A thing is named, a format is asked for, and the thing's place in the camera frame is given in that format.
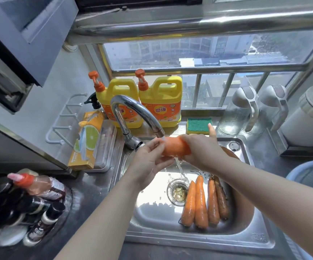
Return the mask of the person's left hand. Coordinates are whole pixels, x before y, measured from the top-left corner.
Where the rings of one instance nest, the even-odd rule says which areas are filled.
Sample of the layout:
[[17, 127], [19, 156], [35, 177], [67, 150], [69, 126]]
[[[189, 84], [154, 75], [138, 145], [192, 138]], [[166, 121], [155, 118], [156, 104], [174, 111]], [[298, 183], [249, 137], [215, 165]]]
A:
[[124, 172], [134, 189], [139, 192], [144, 190], [154, 179], [156, 174], [166, 167], [157, 167], [156, 160], [162, 156], [164, 150], [164, 141], [155, 138], [142, 147], [138, 148], [130, 162], [127, 170]]

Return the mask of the person's right hand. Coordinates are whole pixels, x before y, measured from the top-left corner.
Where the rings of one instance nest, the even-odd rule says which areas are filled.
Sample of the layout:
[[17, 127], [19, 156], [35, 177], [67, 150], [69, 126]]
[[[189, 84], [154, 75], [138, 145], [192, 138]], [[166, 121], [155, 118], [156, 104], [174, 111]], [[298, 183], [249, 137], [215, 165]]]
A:
[[219, 167], [220, 160], [226, 157], [226, 154], [219, 146], [217, 139], [206, 135], [180, 135], [189, 145], [191, 154], [180, 157], [199, 170], [214, 173]]

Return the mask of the thick orange carrot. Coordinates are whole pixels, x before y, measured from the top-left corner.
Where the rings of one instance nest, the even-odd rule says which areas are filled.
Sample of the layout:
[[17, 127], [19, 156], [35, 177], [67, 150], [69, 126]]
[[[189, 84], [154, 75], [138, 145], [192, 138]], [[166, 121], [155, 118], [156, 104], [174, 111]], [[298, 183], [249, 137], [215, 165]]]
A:
[[191, 154], [189, 145], [182, 137], [164, 137], [164, 150], [162, 156], [183, 157]]

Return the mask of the person's right forearm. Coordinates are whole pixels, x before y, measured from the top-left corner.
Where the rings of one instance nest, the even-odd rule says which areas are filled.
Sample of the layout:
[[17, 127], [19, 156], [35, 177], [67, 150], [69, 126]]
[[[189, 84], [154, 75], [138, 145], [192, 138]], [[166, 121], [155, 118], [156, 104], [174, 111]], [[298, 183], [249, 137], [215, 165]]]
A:
[[215, 175], [245, 196], [313, 257], [313, 188], [231, 157], [219, 158], [213, 167]]

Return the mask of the person's left forearm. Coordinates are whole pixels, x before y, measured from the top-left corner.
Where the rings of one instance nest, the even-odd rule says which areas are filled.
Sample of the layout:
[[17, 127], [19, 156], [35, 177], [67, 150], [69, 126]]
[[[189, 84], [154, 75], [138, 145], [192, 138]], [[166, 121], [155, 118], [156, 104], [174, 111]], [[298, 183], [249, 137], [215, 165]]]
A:
[[54, 260], [118, 260], [140, 191], [139, 181], [120, 179]]

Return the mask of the clear pitcher with white lid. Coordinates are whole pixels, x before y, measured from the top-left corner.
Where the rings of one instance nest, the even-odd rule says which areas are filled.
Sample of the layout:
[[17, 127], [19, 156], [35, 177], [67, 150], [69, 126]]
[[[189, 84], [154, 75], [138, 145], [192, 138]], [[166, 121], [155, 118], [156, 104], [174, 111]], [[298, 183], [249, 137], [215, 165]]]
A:
[[251, 86], [239, 87], [232, 96], [216, 131], [223, 135], [238, 135], [241, 130], [250, 132], [258, 121], [258, 96]]
[[257, 117], [250, 118], [242, 130], [249, 135], [260, 135], [266, 128], [278, 131], [289, 114], [285, 87], [279, 84], [265, 87], [256, 102]]

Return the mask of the round metal drain strainer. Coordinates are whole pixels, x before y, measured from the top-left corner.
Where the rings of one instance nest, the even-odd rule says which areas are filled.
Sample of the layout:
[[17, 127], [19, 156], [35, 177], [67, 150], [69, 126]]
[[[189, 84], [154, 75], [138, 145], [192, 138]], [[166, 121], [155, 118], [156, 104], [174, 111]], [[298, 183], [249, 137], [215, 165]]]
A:
[[184, 179], [175, 179], [168, 183], [167, 197], [173, 205], [184, 206], [189, 190], [189, 182]]

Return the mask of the yellow detergent pump bottle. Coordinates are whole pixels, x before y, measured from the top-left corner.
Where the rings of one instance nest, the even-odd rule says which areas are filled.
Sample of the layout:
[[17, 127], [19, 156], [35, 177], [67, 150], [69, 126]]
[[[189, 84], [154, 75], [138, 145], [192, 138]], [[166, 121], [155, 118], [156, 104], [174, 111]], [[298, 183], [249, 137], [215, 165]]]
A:
[[162, 127], [175, 127], [181, 120], [183, 80], [179, 76], [162, 76], [149, 85], [145, 71], [137, 69], [139, 100]]
[[[108, 119], [111, 120], [116, 127], [120, 127], [116, 122], [113, 110], [110, 106], [111, 99], [116, 95], [124, 95], [139, 101], [139, 92], [136, 83], [133, 79], [112, 79], [106, 87], [98, 80], [99, 74], [97, 71], [89, 72], [88, 76], [93, 80], [96, 98]], [[141, 127], [143, 120], [134, 110], [122, 104], [119, 105], [119, 108], [129, 129]]]

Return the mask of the clear plastic container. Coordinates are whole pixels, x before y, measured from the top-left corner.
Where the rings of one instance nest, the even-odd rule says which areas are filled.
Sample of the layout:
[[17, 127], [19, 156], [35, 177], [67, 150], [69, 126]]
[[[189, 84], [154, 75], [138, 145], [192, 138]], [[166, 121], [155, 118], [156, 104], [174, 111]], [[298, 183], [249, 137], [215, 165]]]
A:
[[113, 122], [104, 120], [93, 173], [105, 173], [110, 169], [116, 135]]

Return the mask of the dirty brown carrot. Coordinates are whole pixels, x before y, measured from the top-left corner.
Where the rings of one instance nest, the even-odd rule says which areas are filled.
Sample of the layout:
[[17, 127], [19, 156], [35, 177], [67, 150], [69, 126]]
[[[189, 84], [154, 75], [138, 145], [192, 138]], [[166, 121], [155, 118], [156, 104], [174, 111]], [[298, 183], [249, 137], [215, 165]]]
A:
[[218, 202], [218, 207], [219, 207], [219, 215], [222, 220], [227, 220], [230, 216], [227, 197], [224, 192], [224, 188], [220, 183], [219, 177], [213, 176], [213, 178], [214, 178], [217, 202]]

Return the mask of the yellow lime print wrap box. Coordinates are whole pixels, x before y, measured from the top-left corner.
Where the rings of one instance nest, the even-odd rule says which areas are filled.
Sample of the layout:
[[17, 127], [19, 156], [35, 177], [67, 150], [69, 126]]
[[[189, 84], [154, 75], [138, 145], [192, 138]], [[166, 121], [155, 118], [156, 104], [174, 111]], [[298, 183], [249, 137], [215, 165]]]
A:
[[79, 139], [75, 141], [68, 167], [72, 170], [91, 170], [94, 168], [104, 114], [100, 111], [86, 112], [79, 122]]

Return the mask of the white cylindrical appliance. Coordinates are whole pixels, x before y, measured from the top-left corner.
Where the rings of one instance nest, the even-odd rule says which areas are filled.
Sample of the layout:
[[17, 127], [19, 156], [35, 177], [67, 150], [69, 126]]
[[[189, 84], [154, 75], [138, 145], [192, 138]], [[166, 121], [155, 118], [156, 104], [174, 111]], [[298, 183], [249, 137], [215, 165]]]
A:
[[290, 146], [313, 147], [313, 86], [300, 97], [297, 109], [281, 126]]

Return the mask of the pink bottle with orange cap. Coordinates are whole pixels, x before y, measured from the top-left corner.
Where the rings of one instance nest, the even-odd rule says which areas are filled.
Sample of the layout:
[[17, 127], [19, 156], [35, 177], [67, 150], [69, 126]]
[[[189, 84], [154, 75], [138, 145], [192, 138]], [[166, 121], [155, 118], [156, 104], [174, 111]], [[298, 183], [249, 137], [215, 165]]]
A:
[[57, 201], [66, 196], [65, 185], [47, 175], [9, 173], [7, 178], [11, 179], [17, 187], [24, 189], [29, 195], [45, 200]]

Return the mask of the cluster of dark sauce bottles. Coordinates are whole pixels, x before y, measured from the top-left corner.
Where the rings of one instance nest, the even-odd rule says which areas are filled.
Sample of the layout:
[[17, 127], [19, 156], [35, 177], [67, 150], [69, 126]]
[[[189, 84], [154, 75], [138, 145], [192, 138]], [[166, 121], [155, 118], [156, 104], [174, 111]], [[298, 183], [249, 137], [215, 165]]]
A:
[[16, 187], [6, 176], [0, 177], [0, 247], [21, 242], [51, 204]]

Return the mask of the white wall hook rack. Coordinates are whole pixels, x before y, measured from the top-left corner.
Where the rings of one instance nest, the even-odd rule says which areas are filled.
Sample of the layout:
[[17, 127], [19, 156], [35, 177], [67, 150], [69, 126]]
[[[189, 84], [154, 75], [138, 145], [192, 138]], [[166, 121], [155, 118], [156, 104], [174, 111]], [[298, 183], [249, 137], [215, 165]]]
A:
[[[72, 96], [70, 96], [66, 103], [63, 105], [61, 111], [59, 112], [59, 114], [57, 115], [54, 123], [52, 124], [51, 128], [48, 130], [48, 132], [46, 133], [45, 136], [45, 142], [47, 144], [52, 144], [52, 145], [64, 145], [67, 144], [68, 146], [70, 146], [71, 148], [74, 148], [74, 144], [72, 142], [70, 142], [64, 132], [60, 132], [60, 131], [72, 131], [72, 125], [60, 125], [58, 126], [58, 122], [59, 119], [61, 118], [72, 118], [75, 121], [79, 122], [78, 119], [78, 113], [75, 113], [72, 111], [71, 107], [79, 107], [82, 108], [84, 103], [71, 103], [71, 100], [77, 97], [86, 97], [88, 96], [88, 93], [78, 93], [78, 94], [73, 94]], [[59, 137], [58, 140], [52, 140], [50, 139], [51, 134], [55, 134]]]

